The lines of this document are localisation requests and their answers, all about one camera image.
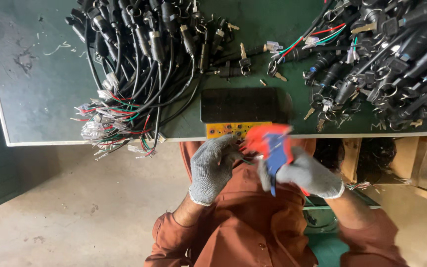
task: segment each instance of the orange metal plate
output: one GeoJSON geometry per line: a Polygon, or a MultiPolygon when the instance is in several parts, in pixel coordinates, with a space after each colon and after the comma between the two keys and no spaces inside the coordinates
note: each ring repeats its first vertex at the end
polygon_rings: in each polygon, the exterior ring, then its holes
{"type": "Polygon", "coordinates": [[[253,126],[271,124],[272,122],[206,124],[207,139],[221,137],[225,134],[236,134],[239,138],[245,138],[246,133],[253,126]]]}

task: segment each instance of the wire connector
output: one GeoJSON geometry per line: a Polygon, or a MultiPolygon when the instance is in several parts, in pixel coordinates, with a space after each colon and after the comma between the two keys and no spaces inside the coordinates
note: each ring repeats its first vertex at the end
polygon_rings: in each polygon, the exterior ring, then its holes
{"type": "Polygon", "coordinates": [[[162,133],[157,133],[157,140],[160,143],[164,143],[166,141],[166,137],[162,133]]]}

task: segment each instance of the shirt sleeve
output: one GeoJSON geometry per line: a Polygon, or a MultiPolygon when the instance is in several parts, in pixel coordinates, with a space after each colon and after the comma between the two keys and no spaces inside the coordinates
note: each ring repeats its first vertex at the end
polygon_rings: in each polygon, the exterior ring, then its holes
{"type": "Polygon", "coordinates": [[[382,209],[373,209],[372,212],[375,222],[369,227],[349,229],[340,225],[340,239],[350,247],[340,258],[341,267],[406,266],[395,246],[398,228],[382,209]]]}
{"type": "Polygon", "coordinates": [[[154,245],[151,256],[144,261],[145,267],[176,267],[191,263],[186,257],[186,251],[190,247],[197,233],[197,224],[184,227],[174,220],[170,212],[157,218],[153,227],[154,245]]]}

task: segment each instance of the green workbench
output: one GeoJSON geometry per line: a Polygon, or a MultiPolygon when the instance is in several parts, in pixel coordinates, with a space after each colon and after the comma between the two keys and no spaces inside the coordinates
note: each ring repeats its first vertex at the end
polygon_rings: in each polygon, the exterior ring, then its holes
{"type": "MultiPolygon", "coordinates": [[[[199,9],[206,17],[215,13],[240,27],[234,42],[228,45],[229,49],[239,50],[240,42],[246,48],[266,41],[290,45],[308,28],[322,5],[319,0],[201,0],[199,9]]],[[[82,123],[69,118],[75,117],[74,106],[98,95],[84,45],[64,22],[75,6],[74,0],[0,0],[0,117],[9,146],[83,143],[82,123]]],[[[258,87],[263,79],[268,86],[280,89],[282,105],[290,106],[289,123],[298,137],[427,135],[427,119],[416,129],[400,132],[377,127],[379,121],[372,115],[369,103],[340,128],[329,122],[318,134],[317,113],[304,121],[309,110],[309,88],[304,85],[302,71],[314,59],[280,65],[280,73],[288,79],[283,82],[266,74],[270,56],[264,53],[253,57],[249,77],[228,82],[211,76],[204,80],[202,88],[258,87]]],[[[163,115],[169,116],[178,107],[166,108],[163,115]]],[[[161,131],[177,141],[204,139],[199,99],[161,131]]]]}

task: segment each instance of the wrist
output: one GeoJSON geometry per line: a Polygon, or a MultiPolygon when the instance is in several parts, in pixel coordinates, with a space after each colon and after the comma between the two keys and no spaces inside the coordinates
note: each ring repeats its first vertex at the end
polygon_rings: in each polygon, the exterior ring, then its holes
{"type": "Polygon", "coordinates": [[[190,227],[197,222],[204,208],[205,206],[193,202],[190,198],[190,194],[187,193],[187,196],[172,215],[178,224],[184,227],[190,227]]]}

